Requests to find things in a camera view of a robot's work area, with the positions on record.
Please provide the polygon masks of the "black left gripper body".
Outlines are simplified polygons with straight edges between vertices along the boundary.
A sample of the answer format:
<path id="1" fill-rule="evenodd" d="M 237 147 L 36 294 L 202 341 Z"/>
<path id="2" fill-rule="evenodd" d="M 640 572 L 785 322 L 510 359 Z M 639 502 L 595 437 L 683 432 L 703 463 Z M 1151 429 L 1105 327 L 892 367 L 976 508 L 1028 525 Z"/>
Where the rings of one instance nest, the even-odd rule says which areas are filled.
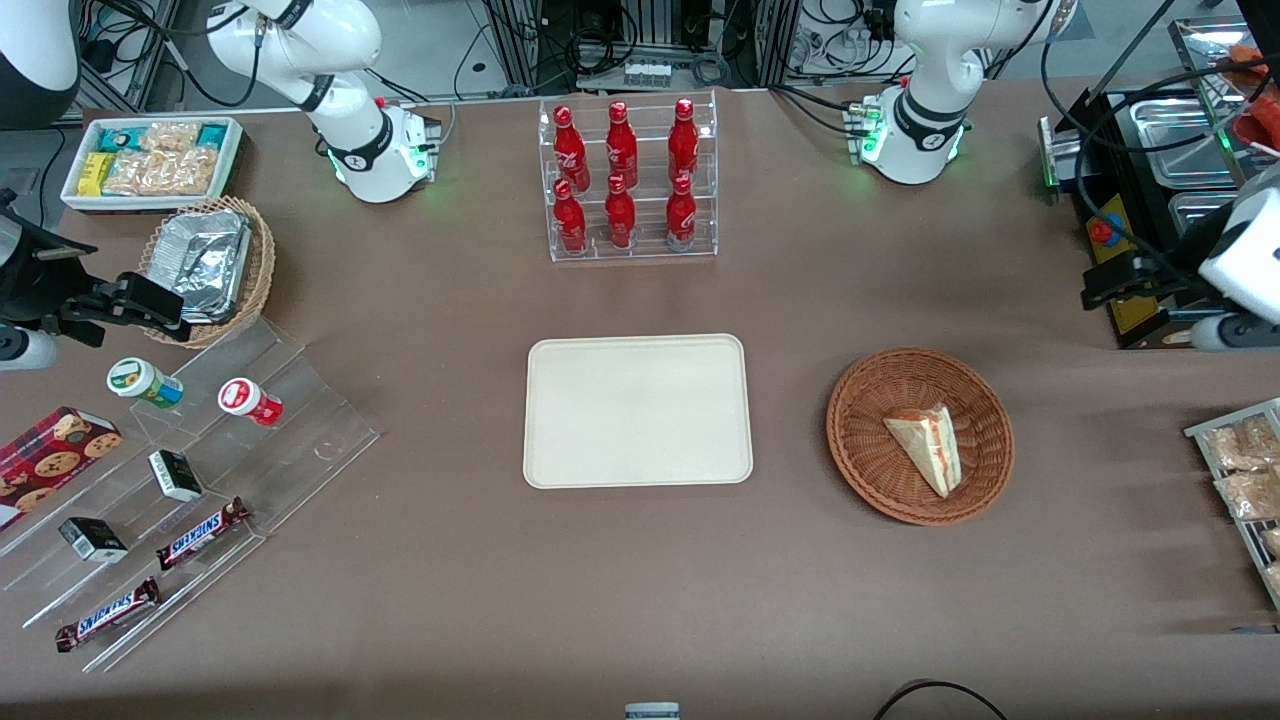
<path id="1" fill-rule="evenodd" d="M 1153 245 L 1140 241 L 1132 246 L 1147 258 L 1149 279 L 1146 295 L 1128 300 L 1128 314 L 1135 323 L 1166 313 L 1174 319 L 1206 319 L 1219 314 L 1219 292 L 1199 277 L 1199 266 L 1219 242 L 1217 232 L 1187 232 L 1170 250 L 1156 256 Z"/>

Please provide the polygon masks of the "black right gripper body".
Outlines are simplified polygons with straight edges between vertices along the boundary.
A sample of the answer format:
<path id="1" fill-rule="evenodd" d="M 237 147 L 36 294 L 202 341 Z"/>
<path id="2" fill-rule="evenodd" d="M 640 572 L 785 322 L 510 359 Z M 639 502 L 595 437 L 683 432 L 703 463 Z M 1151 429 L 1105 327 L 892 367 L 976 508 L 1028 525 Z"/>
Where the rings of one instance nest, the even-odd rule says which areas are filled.
<path id="1" fill-rule="evenodd" d="M 13 190 L 1 191 L 3 324 L 54 336 L 104 337 L 100 325 L 64 316 L 68 302 L 93 292 L 97 281 L 81 259 L 99 249 L 28 222 L 12 210 L 15 199 Z"/>

